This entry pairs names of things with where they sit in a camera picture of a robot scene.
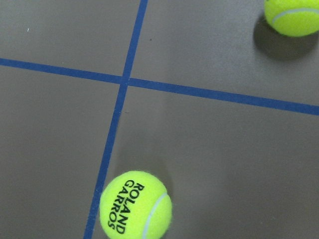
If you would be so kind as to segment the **yellow tennis ball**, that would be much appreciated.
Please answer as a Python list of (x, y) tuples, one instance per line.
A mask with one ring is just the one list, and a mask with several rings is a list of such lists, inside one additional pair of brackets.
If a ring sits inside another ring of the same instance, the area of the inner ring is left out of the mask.
[(100, 223), (110, 239), (160, 239), (172, 219), (165, 185), (144, 171), (114, 178), (100, 198)]
[(303, 37), (319, 30), (317, 0), (265, 0), (267, 23), (281, 35)]

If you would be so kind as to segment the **brown paper table cover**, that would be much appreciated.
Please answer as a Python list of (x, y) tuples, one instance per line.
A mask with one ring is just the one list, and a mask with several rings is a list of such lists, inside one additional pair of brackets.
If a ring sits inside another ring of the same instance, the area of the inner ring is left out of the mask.
[(318, 34), (261, 0), (1, 1), (1, 238), (105, 238), (129, 170), (166, 185), (167, 239), (318, 238)]

